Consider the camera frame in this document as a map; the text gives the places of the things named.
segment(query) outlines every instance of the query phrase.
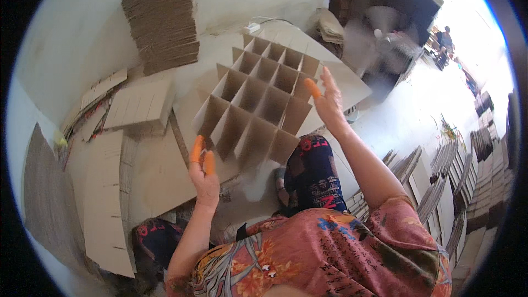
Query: woman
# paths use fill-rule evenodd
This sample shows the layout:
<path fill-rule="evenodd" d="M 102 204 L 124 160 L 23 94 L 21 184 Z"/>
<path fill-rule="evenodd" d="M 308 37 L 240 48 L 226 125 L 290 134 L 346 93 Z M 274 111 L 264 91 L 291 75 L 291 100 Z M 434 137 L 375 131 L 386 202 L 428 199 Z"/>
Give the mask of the woman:
<path fill-rule="evenodd" d="M 421 225 L 396 177 L 347 123 L 326 67 L 321 79 L 324 95 L 312 81 L 307 86 L 350 163 L 369 219 L 364 224 L 346 213 L 332 150 L 322 136 L 308 135 L 288 160 L 288 195 L 279 191 L 292 216 L 262 221 L 239 241 L 210 249 L 220 184 L 211 151 L 201 165 L 198 137 L 189 168 L 196 206 L 183 235 L 177 226 L 167 227 L 174 239 L 164 243 L 175 248 L 172 257 L 152 252 L 149 234 L 142 241 L 153 259 L 165 263 L 168 296 L 450 295 L 447 253 Z M 151 228 L 152 222 L 143 230 Z"/>

